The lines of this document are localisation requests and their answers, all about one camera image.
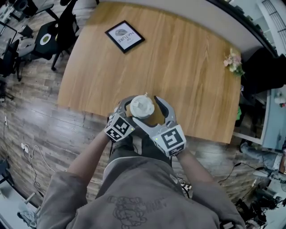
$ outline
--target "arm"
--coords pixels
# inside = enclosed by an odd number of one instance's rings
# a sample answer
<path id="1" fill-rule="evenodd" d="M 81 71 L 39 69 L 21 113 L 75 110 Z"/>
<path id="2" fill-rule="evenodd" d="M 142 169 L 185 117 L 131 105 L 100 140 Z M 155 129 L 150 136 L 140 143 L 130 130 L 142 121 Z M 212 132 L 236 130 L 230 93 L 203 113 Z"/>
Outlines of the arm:
<path id="1" fill-rule="evenodd" d="M 220 221 L 231 221 L 236 225 L 236 229 L 245 228 L 243 219 L 226 192 L 200 162 L 187 150 L 178 154 L 177 158 L 191 182 L 192 199 L 214 211 Z"/>
<path id="2" fill-rule="evenodd" d="M 38 229 L 66 228 L 77 209 L 87 204 L 87 185 L 108 142 L 109 137 L 100 132 L 67 172 L 53 175 L 38 218 Z"/>
<path id="3" fill-rule="evenodd" d="M 184 150 L 177 156 L 188 180 L 191 183 L 195 181 L 213 182 L 211 174 L 201 165 L 201 163 L 187 150 Z"/>
<path id="4" fill-rule="evenodd" d="M 92 143 L 71 163 L 67 172 L 82 178 L 87 186 L 108 142 L 109 137 L 104 131 L 101 131 Z"/>

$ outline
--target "desk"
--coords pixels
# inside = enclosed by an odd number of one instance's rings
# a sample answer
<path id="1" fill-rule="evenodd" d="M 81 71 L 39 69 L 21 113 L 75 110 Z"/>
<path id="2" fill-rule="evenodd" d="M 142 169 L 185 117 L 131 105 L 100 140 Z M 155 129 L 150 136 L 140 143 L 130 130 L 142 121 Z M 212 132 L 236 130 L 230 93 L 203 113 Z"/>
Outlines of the desk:
<path id="1" fill-rule="evenodd" d="M 123 54 L 105 31 L 126 20 L 146 41 Z M 229 143 L 240 78 L 223 65 L 231 45 L 180 16 L 102 2 L 87 21 L 65 70 L 58 104 L 107 116 L 130 95 L 157 95 L 186 135 Z"/>

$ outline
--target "cable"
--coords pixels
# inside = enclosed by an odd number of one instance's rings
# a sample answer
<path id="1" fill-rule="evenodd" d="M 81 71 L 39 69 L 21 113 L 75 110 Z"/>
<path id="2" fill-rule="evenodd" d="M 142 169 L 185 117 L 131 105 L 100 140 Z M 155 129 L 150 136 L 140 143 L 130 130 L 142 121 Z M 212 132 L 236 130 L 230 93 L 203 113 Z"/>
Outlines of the cable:
<path id="1" fill-rule="evenodd" d="M 262 154 L 262 164 L 263 164 L 263 168 L 265 168 L 266 166 L 264 165 L 264 156 L 270 154 L 271 152 L 269 153 L 266 153 L 266 154 Z"/>
<path id="2" fill-rule="evenodd" d="M 222 181 L 226 181 L 226 180 L 230 177 L 230 175 L 232 174 L 232 172 L 233 172 L 233 170 L 234 170 L 234 167 L 237 167 L 237 166 L 239 166 L 240 164 L 241 164 L 241 163 L 238 163 L 238 164 L 234 165 L 234 166 L 232 167 L 232 170 L 231 170 L 230 174 L 227 176 L 227 178 L 225 178 L 224 180 L 220 180 L 219 183 L 222 182 Z"/>
<path id="3" fill-rule="evenodd" d="M 135 149 L 136 149 L 136 153 L 138 153 L 138 149 L 137 149 L 137 146 L 136 146 L 136 145 L 134 145 L 134 144 L 133 144 L 133 146 L 134 146 L 134 147 L 135 147 Z"/>
<path id="4" fill-rule="evenodd" d="M 109 152 L 109 158 L 110 158 L 110 156 L 111 156 L 111 154 L 112 154 L 112 149 L 113 149 L 113 141 L 111 141 L 111 147 L 110 147 L 110 152 Z"/>
<path id="5" fill-rule="evenodd" d="M 8 153 L 8 145 L 7 143 L 5 142 L 5 126 L 6 126 L 6 121 L 3 122 L 3 142 L 4 144 L 6 145 L 6 154 Z"/>
<path id="6" fill-rule="evenodd" d="M 185 183 L 185 184 L 187 184 L 186 180 L 185 180 L 185 179 L 183 179 L 182 177 L 178 177 L 178 176 L 177 176 L 177 178 L 179 178 L 179 179 L 183 180 L 183 181 L 184 181 L 184 183 Z"/>
<path id="7" fill-rule="evenodd" d="M 188 196 L 188 198 L 189 198 L 189 193 L 188 193 L 188 191 L 187 191 L 183 186 L 181 186 L 181 187 L 182 187 L 182 189 L 185 190 L 185 192 L 186 192 L 186 194 L 187 194 L 187 196 Z"/>
<path id="8" fill-rule="evenodd" d="M 41 156 L 42 156 L 42 159 L 44 160 L 45 164 L 46 164 L 51 170 L 53 170 L 53 169 L 48 165 L 48 163 L 46 162 L 46 160 L 45 160 L 45 158 L 44 158 L 44 156 L 43 156 L 43 154 L 42 154 L 40 148 L 39 148 L 37 145 L 35 145 L 34 148 L 33 148 L 31 159 L 33 159 L 33 157 L 34 157 L 35 147 L 37 147 L 37 148 L 39 149 L 39 152 L 40 152 L 40 154 L 41 154 Z"/>
<path id="9" fill-rule="evenodd" d="M 32 162 L 31 162 L 31 158 L 29 156 L 29 158 L 26 157 L 25 155 L 25 149 L 23 149 L 23 153 L 24 153 L 24 157 L 27 159 L 28 163 L 30 164 L 31 166 L 31 179 L 33 181 L 33 185 L 34 187 L 37 189 L 38 193 L 40 194 L 41 197 L 44 197 L 43 193 L 39 190 L 39 188 L 41 187 L 41 185 L 37 182 L 37 172 L 35 170 L 35 168 L 33 167 L 32 165 Z M 33 179 L 33 174 L 32 174 L 32 169 L 34 170 L 34 173 L 35 173 L 35 178 Z"/>
<path id="10" fill-rule="evenodd" d="M 219 183 L 222 182 L 222 181 L 226 181 L 226 180 L 230 177 L 230 175 L 232 174 L 232 172 L 233 172 L 233 170 L 234 170 L 234 167 L 237 167 L 237 166 L 239 166 L 239 165 L 241 165 L 241 164 L 247 165 L 248 167 L 250 167 L 250 168 L 252 168 L 252 169 L 254 169 L 254 170 L 257 170 L 257 171 L 259 171 L 259 172 L 261 172 L 261 173 L 263 173 L 263 174 L 266 174 L 266 175 L 270 176 L 272 179 L 280 181 L 280 183 L 283 183 L 283 184 L 286 183 L 286 181 L 283 181 L 283 180 L 281 180 L 281 179 L 277 179 L 277 178 L 275 178 L 274 176 L 271 176 L 270 174 L 267 174 L 267 173 L 262 172 L 262 171 L 260 171 L 260 170 L 258 170 L 258 169 L 255 169 L 255 168 L 253 168 L 252 166 L 250 166 L 250 165 L 248 165 L 248 164 L 245 164 L 245 163 L 243 163 L 243 162 L 240 162 L 240 163 L 237 163 L 236 165 L 234 165 L 233 168 L 232 168 L 232 170 L 231 170 L 231 173 L 227 176 L 227 178 L 225 178 L 224 180 L 220 180 Z"/>
<path id="11" fill-rule="evenodd" d="M 241 200 L 243 200 L 243 199 L 245 198 L 245 196 L 246 196 L 249 192 L 251 192 L 251 191 L 253 190 L 254 187 L 259 187 L 259 185 L 260 185 L 262 182 L 263 182 L 263 181 L 261 181 L 259 184 L 255 184 L 255 185 L 241 198 Z"/>

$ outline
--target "power outlet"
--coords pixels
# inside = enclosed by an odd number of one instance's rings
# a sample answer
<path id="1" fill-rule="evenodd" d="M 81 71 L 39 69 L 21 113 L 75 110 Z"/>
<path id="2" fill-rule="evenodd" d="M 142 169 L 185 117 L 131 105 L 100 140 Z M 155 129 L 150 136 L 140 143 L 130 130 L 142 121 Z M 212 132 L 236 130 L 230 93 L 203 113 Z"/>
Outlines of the power outlet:
<path id="1" fill-rule="evenodd" d="M 21 147 L 23 150 L 25 150 L 26 153 L 29 153 L 29 148 L 24 143 L 21 143 Z"/>

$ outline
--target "black chair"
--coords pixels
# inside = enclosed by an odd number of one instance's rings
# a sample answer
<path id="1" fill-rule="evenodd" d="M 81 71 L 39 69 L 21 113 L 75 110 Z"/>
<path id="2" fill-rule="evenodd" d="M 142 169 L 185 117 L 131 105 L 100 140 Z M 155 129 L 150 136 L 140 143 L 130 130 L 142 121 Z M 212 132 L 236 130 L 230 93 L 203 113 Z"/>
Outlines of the black chair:
<path id="1" fill-rule="evenodd" d="M 12 44 L 11 38 L 8 40 L 3 59 L 0 58 L 0 75 L 2 75 L 3 77 L 7 77 L 10 74 L 14 74 L 16 70 L 18 80 L 20 81 L 21 78 L 19 77 L 18 65 L 19 54 L 17 53 L 18 45 L 19 40 L 14 41 Z"/>
<path id="2" fill-rule="evenodd" d="M 56 70 L 55 63 L 59 55 L 63 51 L 70 55 L 68 49 L 77 40 L 76 32 L 79 30 L 79 27 L 76 22 L 76 16 L 72 14 L 76 1 L 77 0 L 71 0 L 58 20 L 42 25 L 36 37 L 36 46 L 32 52 L 34 56 L 33 59 L 37 59 L 38 57 L 49 60 L 55 54 L 55 58 L 51 66 L 53 71 Z M 41 45 L 40 41 L 45 34 L 50 34 L 51 38 L 48 43 Z"/>
<path id="3" fill-rule="evenodd" d="M 48 4 L 38 8 L 32 0 L 10 0 L 9 3 L 13 5 L 16 11 L 22 12 L 25 17 L 32 17 L 38 13 L 46 11 L 54 19 L 59 19 L 57 15 L 51 10 L 54 4 Z"/>

